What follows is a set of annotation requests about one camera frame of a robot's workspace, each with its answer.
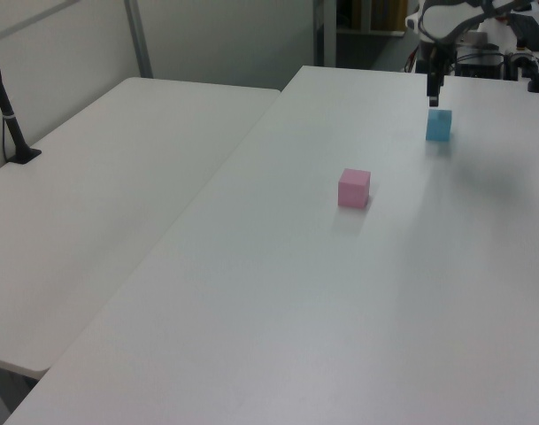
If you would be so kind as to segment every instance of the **floor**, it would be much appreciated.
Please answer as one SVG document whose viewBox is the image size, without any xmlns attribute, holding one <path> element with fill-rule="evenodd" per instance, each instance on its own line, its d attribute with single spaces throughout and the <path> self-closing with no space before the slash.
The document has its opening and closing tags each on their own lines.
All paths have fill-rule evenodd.
<svg viewBox="0 0 539 425">
<path fill-rule="evenodd" d="M 0 425 L 37 384 L 36 380 L 0 369 Z"/>
</svg>

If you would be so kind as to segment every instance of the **black mount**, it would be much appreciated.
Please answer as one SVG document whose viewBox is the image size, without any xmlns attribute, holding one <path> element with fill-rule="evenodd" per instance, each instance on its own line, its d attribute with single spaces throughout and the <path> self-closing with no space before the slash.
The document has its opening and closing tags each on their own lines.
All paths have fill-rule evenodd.
<svg viewBox="0 0 539 425">
<path fill-rule="evenodd" d="M 21 129 L 19 128 L 18 120 L 15 118 L 12 104 L 5 92 L 4 84 L 2 83 L 2 75 L 0 73 L 0 109 L 4 116 L 4 121 L 7 124 L 10 134 L 12 135 L 13 143 L 15 144 L 15 156 L 8 159 L 8 162 L 14 162 L 16 164 L 26 164 L 31 159 L 38 157 L 41 151 L 38 149 L 32 149 L 27 146 Z"/>
<path fill-rule="evenodd" d="M 417 73 L 427 75 L 427 97 L 430 107 L 437 107 L 444 75 L 456 57 L 456 44 L 433 44 L 420 41 Z"/>
</svg>

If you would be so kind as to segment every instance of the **pink cube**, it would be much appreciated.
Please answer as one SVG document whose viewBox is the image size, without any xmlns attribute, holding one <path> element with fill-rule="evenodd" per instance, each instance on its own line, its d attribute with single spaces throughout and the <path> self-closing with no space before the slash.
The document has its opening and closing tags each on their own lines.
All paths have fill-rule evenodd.
<svg viewBox="0 0 539 425">
<path fill-rule="evenodd" d="M 364 209 L 369 198 L 369 171 L 343 170 L 338 182 L 338 205 Z"/>
</svg>

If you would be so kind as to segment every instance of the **tabletop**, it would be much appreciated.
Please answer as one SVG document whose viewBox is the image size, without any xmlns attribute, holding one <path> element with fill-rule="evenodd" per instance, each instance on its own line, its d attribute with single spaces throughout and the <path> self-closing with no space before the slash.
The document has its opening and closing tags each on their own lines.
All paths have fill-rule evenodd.
<svg viewBox="0 0 539 425">
<path fill-rule="evenodd" d="M 278 95 L 129 79 L 2 167 L 0 367 L 51 367 Z"/>
<path fill-rule="evenodd" d="M 539 424 L 539 95 L 425 87 L 304 67 L 8 425 Z"/>
</svg>

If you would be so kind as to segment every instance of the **equipment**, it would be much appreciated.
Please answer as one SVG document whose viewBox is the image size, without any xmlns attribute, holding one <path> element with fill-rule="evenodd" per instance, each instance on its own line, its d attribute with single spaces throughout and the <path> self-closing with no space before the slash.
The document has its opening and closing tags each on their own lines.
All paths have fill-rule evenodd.
<svg viewBox="0 0 539 425">
<path fill-rule="evenodd" d="M 539 25 L 535 18 L 510 13 L 509 23 L 517 38 L 527 40 L 527 47 L 532 51 L 539 51 Z"/>
<path fill-rule="evenodd" d="M 5 92 L 4 83 L 2 82 L 2 73 L 0 71 L 0 109 L 4 116 L 4 123 L 10 129 L 13 142 L 15 143 L 15 156 L 9 158 L 7 162 L 15 162 L 17 164 L 26 164 L 31 159 L 39 156 L 41 151 L 32 149 L 25 143 L 21 129 L 19 128 L 18 119 L 15 118 L 10 99 Z"/>
<path fill-rule="evenodd" d="M 499 80 L 504 58 L 498 50 L 476 49 L 459 46 L 456 48 L 457 76 Z"/>
<path fill-rule="evenodd" d="M 407 17 L 406 26 L 420 35 L 417 72 L 427 74 L 430 106 L 438 106 L 444 75 L 450 71 L 450 65 L 456 60 L 456 40 L 485 19 L 529 3 L 530 0 L 419 1 L 419 10 Z"/>
</svg>

